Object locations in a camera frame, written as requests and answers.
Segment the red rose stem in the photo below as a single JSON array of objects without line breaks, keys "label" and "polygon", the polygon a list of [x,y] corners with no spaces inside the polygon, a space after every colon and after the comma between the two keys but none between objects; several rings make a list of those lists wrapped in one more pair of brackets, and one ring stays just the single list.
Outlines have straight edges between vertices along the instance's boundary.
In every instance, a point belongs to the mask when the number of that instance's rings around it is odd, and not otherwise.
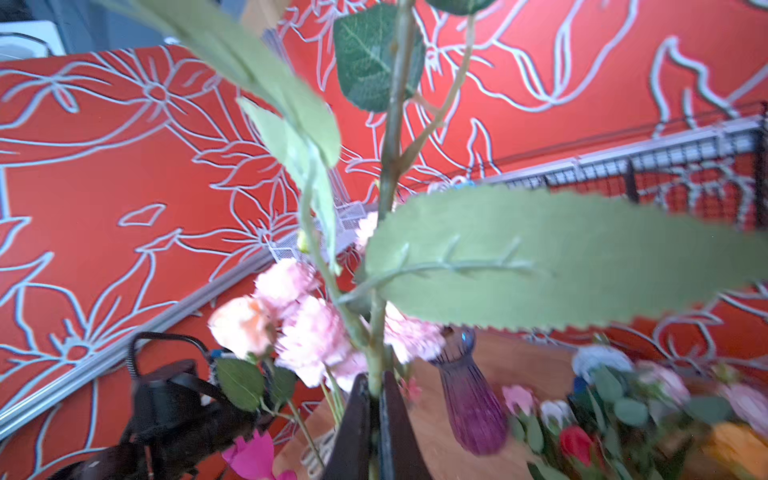
[{"label": "red rose stem", "polygon": [[385,307],[438,324],[496,329],[589,328],[657,316],[767,276],[767,237],[596,194],[482,185],[394,203],[425,144],[401,141],[403,110],[422,75],[409,1],[336,21],[345,95],[383,113],[378,224],[362,280],[341,292],[331,172],[342,157],[327,103],[211,1],[113,1],[110,8],[177,38],[245,90],[241,111],[299,189],[310,258],[381,389]]}]

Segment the peach rose stem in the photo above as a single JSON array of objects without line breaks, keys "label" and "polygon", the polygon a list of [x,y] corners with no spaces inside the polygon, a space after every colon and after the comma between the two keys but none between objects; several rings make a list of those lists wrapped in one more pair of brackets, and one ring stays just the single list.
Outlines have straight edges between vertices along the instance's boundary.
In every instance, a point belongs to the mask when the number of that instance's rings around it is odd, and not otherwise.
[{"label": "peach rose stem", "polygon": [[216,342],[232,354],[216,361],[216,378],[230,402],[245,411],[276,417],[288,408],[284,417],[299,426],[310,458],[323,468],[321,452],[293,401],[297,377],[275,363],[277,330],[268,308],[252,296],[238,297],[211,314],[208,328]]}]

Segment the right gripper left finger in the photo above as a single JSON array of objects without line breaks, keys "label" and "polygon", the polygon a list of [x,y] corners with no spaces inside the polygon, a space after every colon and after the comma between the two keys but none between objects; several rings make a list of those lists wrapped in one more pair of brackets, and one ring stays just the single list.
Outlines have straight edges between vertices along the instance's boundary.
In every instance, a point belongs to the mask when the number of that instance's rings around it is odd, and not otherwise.
[{"label": "right gripper left finger", "polygon": [[367,374],[356,376],[322,480],[369,478],[373,404]]}]

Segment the pale pink flower stem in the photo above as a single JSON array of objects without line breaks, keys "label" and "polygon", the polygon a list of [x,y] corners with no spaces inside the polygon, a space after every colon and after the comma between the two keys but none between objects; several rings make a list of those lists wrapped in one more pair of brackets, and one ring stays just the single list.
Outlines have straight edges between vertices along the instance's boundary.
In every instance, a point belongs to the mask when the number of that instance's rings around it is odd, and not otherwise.
[{"label": "pale pink flower stem", "polygon": [[254,287],[279,324],[276,365],[309,388],[324,384],[336,396],[349,395],[356,377],[367,372],[366,356],[352,345],[338,310],[316,295],[313,266],[282,259],[258,274]]}]

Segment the purple glass vase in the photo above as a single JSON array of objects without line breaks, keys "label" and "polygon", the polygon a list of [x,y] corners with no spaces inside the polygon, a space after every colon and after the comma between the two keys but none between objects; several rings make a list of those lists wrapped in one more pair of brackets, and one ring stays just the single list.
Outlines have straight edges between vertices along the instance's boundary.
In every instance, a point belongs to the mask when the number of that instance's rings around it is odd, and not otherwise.
[{"label": "purple glass vase", "polygon": [[508,431],[507,419],[473,352],[476,333],[465,327],[447,329],[442,352],[431,361],[440,375],[448,421],[457,443],[475,456],[498,453]]}]

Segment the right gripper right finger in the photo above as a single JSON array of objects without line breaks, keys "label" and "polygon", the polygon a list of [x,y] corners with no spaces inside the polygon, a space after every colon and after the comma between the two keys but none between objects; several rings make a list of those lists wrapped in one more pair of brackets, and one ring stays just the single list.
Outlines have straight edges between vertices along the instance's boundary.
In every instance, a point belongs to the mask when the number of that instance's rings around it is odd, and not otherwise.
[{"label": "right gripper right finger", "polygon": [[379,464],[384,480],[432,480],[394,373],[382,375],[379,397]]}]

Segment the pink peony stem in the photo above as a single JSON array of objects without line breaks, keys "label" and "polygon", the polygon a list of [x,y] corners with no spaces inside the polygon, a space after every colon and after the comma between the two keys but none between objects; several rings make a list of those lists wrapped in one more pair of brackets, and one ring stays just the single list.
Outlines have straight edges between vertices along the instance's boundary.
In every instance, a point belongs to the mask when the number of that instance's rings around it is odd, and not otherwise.
[{"label": "pink peony stem", "polygon": [[385,307],[384,343],[401,364],[437,358],[445,344],[443,327],[404,315],[391,302]]}]

